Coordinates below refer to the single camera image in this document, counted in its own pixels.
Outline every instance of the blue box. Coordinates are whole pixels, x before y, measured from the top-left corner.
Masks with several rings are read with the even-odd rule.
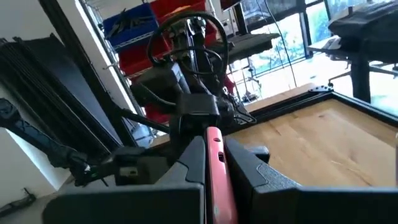
[[[124,16],[127,18],[152,17],[153,19],[149,20],[143,25],[136,26],[132,29],[126,29],[110,37],[108,40],[116,52],[121,52],[124,49],[135,45],[145,44],[149,41],[153,31],[159,27],[155,14],[152,11],[149,3],[144,3],[140,6],[127,10],[124,12]],[[119,22],[119,18],[120,14],[104,20],[103,25],[105,36],[111,32],[113,25],[116,22]]]

